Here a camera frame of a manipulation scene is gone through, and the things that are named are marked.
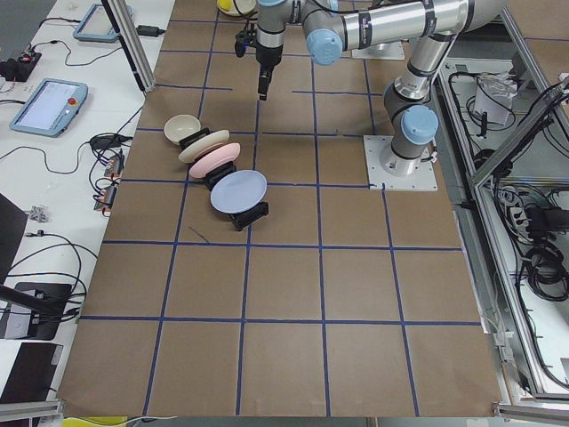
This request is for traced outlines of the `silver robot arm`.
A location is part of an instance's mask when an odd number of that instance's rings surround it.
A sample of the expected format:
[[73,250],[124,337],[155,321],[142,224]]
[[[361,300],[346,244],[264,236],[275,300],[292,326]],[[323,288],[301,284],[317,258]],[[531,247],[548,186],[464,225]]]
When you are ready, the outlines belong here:
[[391,143],[381,152],[387,173],[396,177],[415,173],[424,149],[434,140],[439,119],[427,106],[428,97],[455,39],[450,33],[420,37],[405,72],[385,90],[384,107],[394,129]]
[[282,59],[286,26],[299,23],[312,60],[323,66],[337,61],[343,52],[415,38],[417,44],[407,70],[393,86],[399,96],[421,101],[455,38],[483,27],[507,4],[409,1],[348,12],[335,11],[317,1],[259,1],[255,42],[260,64],[259,98],[267,99],[273,70]]

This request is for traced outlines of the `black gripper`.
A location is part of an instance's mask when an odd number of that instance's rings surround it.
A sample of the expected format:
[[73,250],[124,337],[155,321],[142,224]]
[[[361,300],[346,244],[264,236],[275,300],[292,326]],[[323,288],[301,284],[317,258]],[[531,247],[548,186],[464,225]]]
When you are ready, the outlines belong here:
[[265,101],[268,98],[269,81],[272,78],[274,68],[281,62],[282,46],[267,47],[260,43],[256,45],[256,60],[260,64],[258,84],[259,99]]

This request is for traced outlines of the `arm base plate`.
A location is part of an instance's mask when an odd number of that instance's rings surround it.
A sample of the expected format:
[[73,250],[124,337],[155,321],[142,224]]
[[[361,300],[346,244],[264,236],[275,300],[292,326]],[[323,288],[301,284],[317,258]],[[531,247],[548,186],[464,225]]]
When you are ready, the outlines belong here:
[[368,187],[374,190],[434,192],[438,190],[429,149],[412,160],[398,157],[390,135],[365,135]]
[[401,41],[376,44],[364,49],[355,49],[351,56],[364,60],[404,60],[405,52]]

